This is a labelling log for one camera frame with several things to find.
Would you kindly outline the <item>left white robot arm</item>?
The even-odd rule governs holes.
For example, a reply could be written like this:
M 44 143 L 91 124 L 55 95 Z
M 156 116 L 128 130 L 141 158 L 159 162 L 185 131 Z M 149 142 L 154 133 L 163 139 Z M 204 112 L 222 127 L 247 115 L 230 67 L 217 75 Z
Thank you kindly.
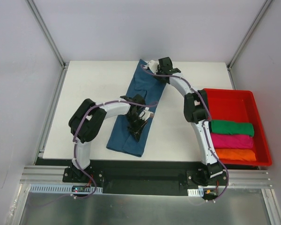
M 69 168 L 64 172 L 64 182 L 92 181 L 90 168 L 90 148 L 98 135 L 103 122 L 116 116 L 126 116 L 128 132 L 139 141 L 141 133 L 154 113 L 145 105 L 145 99 L 137 94 L 133 98 L 121 96 L 109 102 L 96 103 L 85 99 L 69 120 L 73 135 L 74 156 Z

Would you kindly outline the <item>blue t shirt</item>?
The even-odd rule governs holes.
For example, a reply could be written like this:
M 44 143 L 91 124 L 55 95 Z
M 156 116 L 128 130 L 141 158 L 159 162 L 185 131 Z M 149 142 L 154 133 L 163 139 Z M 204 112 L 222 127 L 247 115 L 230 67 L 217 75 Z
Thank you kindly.
M 146 64 L 139 60 L 124 100 L 141 105 L 153 105 L 160 100 L 165 84 L 143 70 Z M 141 157 L 152 124 L 150 113 L 155 112 L 156 107 L 145 109 L 132 105 L 126 115 L 117 117 L 106 148 Z

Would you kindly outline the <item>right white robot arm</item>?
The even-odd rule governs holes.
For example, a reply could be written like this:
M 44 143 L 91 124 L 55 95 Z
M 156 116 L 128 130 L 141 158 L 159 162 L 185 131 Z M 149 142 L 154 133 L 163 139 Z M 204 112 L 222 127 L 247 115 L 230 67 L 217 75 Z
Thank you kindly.
M 184 97 L 184 117 L 195 131 L 203 164 L 203 168 L 192 175 L 192 181 L 204 187 L 214 184 L 218 176 L 223 174 L 223 166 L 214 149 L 210 133 L 209 125 L 212 117 L 206 91 L 190 85 L 181 70 L 173 67 L 169 57 L 157 61 L 151 60 L 147 63 L 147 67 L 153 72 L 155 79 L 170 84 Z

